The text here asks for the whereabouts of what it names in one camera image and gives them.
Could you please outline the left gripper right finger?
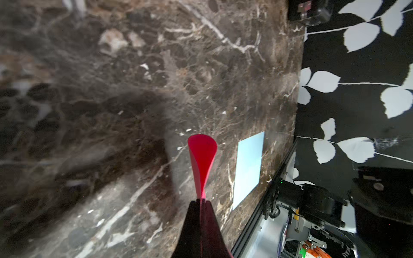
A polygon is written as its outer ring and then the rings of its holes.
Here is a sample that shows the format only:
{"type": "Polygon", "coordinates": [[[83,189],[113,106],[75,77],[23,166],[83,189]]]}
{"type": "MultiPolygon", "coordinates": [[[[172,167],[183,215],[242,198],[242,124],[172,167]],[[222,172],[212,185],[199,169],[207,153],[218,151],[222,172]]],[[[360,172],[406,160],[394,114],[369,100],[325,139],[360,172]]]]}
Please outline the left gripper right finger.
{"type": "Polygon", "coordinates": [[[202,204],[202,257],[232,258],[222,237],[213,206],[210,201],[202,204]]]}

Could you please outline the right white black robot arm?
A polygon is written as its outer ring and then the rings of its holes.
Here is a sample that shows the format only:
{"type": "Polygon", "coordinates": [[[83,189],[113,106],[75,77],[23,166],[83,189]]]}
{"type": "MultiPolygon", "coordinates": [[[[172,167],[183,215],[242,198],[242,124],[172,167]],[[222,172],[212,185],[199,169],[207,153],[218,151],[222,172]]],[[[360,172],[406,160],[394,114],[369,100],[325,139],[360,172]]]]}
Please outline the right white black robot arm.
{"type": "Polygon", "coordinates": [[[265,218],[280,207],[321,227],[342,230],[343,208],[355,211],[356,234],[350,240],[361,258],[410,258],[413,255],[413,172],[409,169],[358,168],[348,200],[326,188],[278,178],[264,201],[265,218]]]}

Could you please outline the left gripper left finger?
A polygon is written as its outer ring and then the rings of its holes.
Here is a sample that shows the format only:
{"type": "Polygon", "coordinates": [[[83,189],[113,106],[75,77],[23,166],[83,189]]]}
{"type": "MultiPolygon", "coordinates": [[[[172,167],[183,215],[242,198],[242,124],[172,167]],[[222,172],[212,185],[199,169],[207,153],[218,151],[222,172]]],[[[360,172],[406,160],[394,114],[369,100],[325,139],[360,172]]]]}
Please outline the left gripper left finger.
{"type": "Polygon", "coordinates": [[[201,257],[200,200],[189,204],[182,231],[172,258],[201,257]]]}

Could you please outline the black carrying case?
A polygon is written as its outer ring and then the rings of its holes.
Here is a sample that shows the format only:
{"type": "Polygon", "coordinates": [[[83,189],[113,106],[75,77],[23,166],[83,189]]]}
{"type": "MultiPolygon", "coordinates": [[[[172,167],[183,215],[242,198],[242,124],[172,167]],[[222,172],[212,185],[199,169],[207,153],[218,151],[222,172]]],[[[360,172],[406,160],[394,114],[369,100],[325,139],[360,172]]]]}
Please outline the black carrying case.
{"type": "Polygon", "coordinates": [[[317,26],[330,21],[333,14],[333,1],[329,0],[290,0],[288,19],[305,26],[317,26]]]}

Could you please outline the pink square paper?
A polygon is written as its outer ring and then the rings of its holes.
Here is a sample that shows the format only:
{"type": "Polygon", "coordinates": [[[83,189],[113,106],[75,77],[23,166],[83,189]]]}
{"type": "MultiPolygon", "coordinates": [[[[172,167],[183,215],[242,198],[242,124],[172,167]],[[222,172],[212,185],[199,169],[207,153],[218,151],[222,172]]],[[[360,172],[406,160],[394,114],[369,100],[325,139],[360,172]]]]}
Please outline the pink square paper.
{"type": "Polygon", "coordinates": [[[218,150],[217,143],[208,135],[196,134],[188,138],[188,147],[197,199],[206,199],[205,186],[218,150]]]}

